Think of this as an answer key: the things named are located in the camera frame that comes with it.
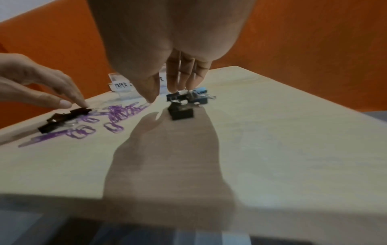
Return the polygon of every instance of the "person's right hand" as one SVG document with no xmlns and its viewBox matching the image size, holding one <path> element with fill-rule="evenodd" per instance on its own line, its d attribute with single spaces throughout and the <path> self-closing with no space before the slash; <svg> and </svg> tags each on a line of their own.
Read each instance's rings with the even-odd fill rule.
<svg viewBox="0 0 387 245">
<path fill-rule="evenodd" d="M 24 86 L 30 83 L 45 85 L 80 107 L 88 107 L 77 86 L 63 72 L 39 65 L 21 54 L 0 53 L 0 101 L 19 101 L 56 109 L 73 105 L 55 95 Z"/>
<path fill-rule="evenodd" d="M 88 0 L 112 67 L 148 102 L 194 89 L 235 43 L 256 0 Z"/>
</svg>

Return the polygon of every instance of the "table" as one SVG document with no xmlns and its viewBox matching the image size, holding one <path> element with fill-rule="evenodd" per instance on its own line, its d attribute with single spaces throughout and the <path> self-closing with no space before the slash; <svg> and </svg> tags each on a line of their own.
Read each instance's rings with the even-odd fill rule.
<svg viewBox="0 0 387 245">
<path fill-rule="evenodd" d="M 240 67 L 211 70 L 203 86 L 217 99 L 193 119 L 172 121 L 164 95 L 118 134 L 97 123 L 81 140 L 18 148 L 52 113 L 0 130 L 0 207 L 322 243 L 387 240 L 385 122 Z M 108 92 L 88 102 L 133 101 Z"/>
</svg>

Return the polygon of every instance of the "orange wall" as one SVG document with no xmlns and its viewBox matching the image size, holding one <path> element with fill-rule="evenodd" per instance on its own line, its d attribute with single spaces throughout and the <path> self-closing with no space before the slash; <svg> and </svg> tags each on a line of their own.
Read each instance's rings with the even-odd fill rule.
<svg viewBox="0 0 387 245">
<path fill-rule="evenodd" d="M 385 0 L 258 0 L 213 68 L 238 65 L 359 111 L 386 110 L 384 13 Z M 112 70 L 86 0 L 57 0 L 2 22 L 0 43 L 69 74 L 86 98 L 108 90 Z M 0 103 L 0 128 L 46 111 Z"/>
</svg>

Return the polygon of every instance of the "pile of purple paper clips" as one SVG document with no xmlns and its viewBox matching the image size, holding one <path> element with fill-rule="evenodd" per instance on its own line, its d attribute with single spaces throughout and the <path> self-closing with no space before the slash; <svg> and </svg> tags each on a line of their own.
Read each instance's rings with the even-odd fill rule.
<svg viewBox="0 0 387 245">
<path fill-rule="evenodd" d="M 126 120 L 129 117 L 140 113 L 141 111 L 143 111 L 145 108 L 147 108 L 149 106 L 149 104 L 143 104 L 143 105 L 140 105 L 138 107 L 135 107 L 135 105 L 137 105 L 137 104 L 138 104 L 138 102 L 135 102 L 135 103 L 130 104 L 130 105 L 125 106 L 125 107 L 123 107 L 122 105 L 112 105 L 112 106 L 108 106 L 108 107 L 103 108 L 102 109 L 103 111 L 91 111 L 89 114 L 87 114 L 85 116 L 81 116 L 73 121 L 67 122 L 64 127 L 66 127 L 66 126 L 72 127 L 76 124 L 79 124 L 80 121 L 95 124 L 95 123 L 98 123 L 100 120 L 97 118 L 94 118 L 94 117 L 108 116 L 108 119 L 110 120 L 110 122 L 104 123 L 104 127 L 107 130 L 109 130 L 110 132 L 113 132 L 115 134 L 120 133 L 121 131 L 124 130 L 124 128 L 122 126 L 118 125 L 117 124 L 118 122 Z M 69 137 L 75 138 L 75 139 L 83 139 L 83 138 L 87 137 L 88 135 L 94 134 L 96 131 L 97 130 L 95 130 L 94 128 L 92 128 L 90 126 L 79 125 L 76 128 L 69 128 L 69 129 L 56 131 L 56 132 L 50 132 L 50 133 L 47 133 L 44 135 L 33 137 L 33 138 L 31 138 L 30 141 L 19 145 L 19 147 L 25 147 L 25 146 L 30 145 L 30 144 L 35 144 L 35 143 L 49 140 L 49 139 L 59 137 L 62 135 L 66 135 L 66 136 L 69 136 Z"/>
</svg>

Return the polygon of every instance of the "black binder clip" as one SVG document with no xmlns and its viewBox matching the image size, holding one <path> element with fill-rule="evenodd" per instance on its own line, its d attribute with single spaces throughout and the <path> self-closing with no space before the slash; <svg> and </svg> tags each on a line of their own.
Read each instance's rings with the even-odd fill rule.
<svg viewBox="0 0 387 245">
<path fill-rule="evenodd" d="M 166 100 L 171 102 L 171 105 L 168 107 L 168 112 L 172 120 L 194 117 L 193 107 L 207 104 L 208 99 L 216 99 L 216 97 L 207 94 L 205 87 L 200 87 L 192 91 L 179 91 L 166 96 Z"/>
<path fill-rule="evenodd" d="M 77 118 L 81 115 L 87 115 L 91 112 L 91 109 L 87 108 L 78 108 L 71 110 L 70 113 L 59 114 L 55 113 L 52 117 L 47 119 L 47 124 L 42 127 L 37 128 L 42 134 L 49 133 L 61 126 L 63 126 L 66 121 L 70 121 L 74 118 Z"/>
</svg>

